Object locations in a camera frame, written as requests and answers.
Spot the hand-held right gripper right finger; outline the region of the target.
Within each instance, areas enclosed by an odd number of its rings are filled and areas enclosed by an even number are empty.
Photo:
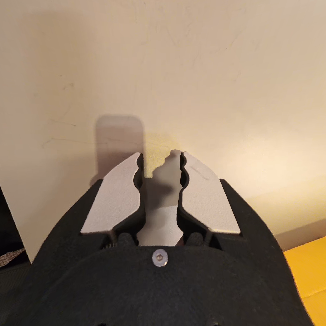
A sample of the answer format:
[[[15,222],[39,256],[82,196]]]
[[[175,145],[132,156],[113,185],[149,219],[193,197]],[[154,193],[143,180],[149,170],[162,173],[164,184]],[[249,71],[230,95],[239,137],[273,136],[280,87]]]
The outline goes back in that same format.
[[[181,154],[180,169],[180,218],[189,220],[191,226],[198,226],[204,231],[240,234],[240,227],[218,176],[188,152]]]

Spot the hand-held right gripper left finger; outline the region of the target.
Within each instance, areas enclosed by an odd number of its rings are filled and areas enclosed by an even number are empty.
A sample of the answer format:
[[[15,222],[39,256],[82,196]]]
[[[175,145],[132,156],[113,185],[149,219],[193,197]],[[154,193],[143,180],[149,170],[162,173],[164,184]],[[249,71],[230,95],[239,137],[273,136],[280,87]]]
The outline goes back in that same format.
[[[135,236],[144,227],[143,164],[143,154],[136,152],[103,178],[81,234],[118,236],[128,232]]]

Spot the yellow plastic bin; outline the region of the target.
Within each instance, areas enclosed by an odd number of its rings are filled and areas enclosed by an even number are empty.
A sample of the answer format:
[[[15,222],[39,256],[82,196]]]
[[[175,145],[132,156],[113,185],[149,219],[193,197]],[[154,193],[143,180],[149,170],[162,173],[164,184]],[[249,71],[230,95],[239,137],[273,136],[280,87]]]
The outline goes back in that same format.
[[[326,237],[284,252],[304,306],[318,326],[326,325]]]

